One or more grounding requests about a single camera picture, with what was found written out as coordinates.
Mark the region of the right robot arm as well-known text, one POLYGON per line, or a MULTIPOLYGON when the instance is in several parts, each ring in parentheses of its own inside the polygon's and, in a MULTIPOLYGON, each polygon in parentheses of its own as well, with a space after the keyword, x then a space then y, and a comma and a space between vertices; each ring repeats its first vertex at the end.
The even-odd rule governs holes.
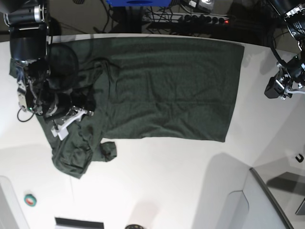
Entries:
POLYGON ((0 11, 8 26, 20 109, 51 122, 53 135, 65 137, 70 124, 94 114, 73 88, 79 72, 76 53, 53 42, 47 0, 3 0, 0 11))

